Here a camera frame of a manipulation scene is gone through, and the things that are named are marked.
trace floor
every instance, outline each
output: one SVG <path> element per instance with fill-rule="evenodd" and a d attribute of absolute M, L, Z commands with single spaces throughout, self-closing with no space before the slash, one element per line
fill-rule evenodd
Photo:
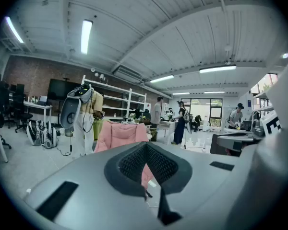
<path fill-rule="evenodd" d="M 14 129 L 14 127 L 8 129 L 6 126 L 0 129 L 1 135 L 12 146 L 12 149 L 5 148 L 9 160 L 8 163 L 5 163 L 0 157 L 0 180 L 20 198 L 24 198 L 27 194 L 27 189 L 33 188 L 75 158 L 72 155 L 62 156 L 56 148 L 44 149 L 42 146 L 32 146 L 24 130 L 16 134 Z M 177 146 L 183 148 L 186 137 L 187 150 L 209 153 L 212 135 L 213 133 L 202 131 L 193 132 L 191 135 L 187 133 L 182 140 L 182 144 Z M 70 138 L 66 136 L 58 138 L 58 149 L 65 154 L 70 148 Z M 160 131 L 157 141 L 166 143 L 166 140 L 164 131 Z M 147 190 L 153 195 L 153 198 L 149 198 L 147 203 L 151 210 L 157 214 L 160 186 L 155 179 L 150 181 Z"/>

